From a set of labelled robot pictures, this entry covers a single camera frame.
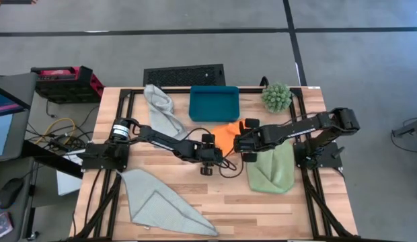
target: concrete floor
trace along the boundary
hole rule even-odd
[[[291,11],[296,28],[417,26],[417,1],[294,0]],[[39,0],[0,8],[0,32],[286,27],[276,0]],[[328,108],[354,109],[361,125],[356,135],[338,140],[346,147],[344,174],[359,234],[417,241],[417,153],[399,150],[389,139],[391,129],[417,117],[417,32],[297,38],[307,84],[321,86]],[[0,38],[0,75],[86,65],[103,84],[124,87],[141,86],[146,68],[212,63],[224,64],[228,85],[256,85],[263,75],[299,84],[289,34]],[[36,95],[33,107],[30,122],[42,132],[52,122],[45,100]],[[50,112],[79,123],[92,107],[53,104]],[[93,128],[95,116],[85,130]],[[417,149],[413,136],[397,142]],[[68,235],[72,196],[37,212],[38,241]],[[54,226],[46,227],[46,220]]]

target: gray towel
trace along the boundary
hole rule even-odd
[[[154,85],[147,85],[144,96],[149,104],[152,129],[179,140],[187,135],[183,124],[173,115],[173,101],[167,94]]]
[[[133,223],[181,233],[218,235],[207,219],[156,177],[141,169],[120,175]]]

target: green towel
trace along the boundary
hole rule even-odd
[[[294,185],[294,150],[289,142],[274,150],[258,153],[255,163],[248,163],[249,186],[253,191],[282,194]]]

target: succulent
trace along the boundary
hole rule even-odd
[[[285,84],[276,83],[262,90],[261,98],[268,111],[281,112],[291,104],[291,91]]]

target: blue plastic tray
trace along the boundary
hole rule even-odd
[[[195,122],[234,122],[240,117],[237,87],[193,86],[189,116]]]

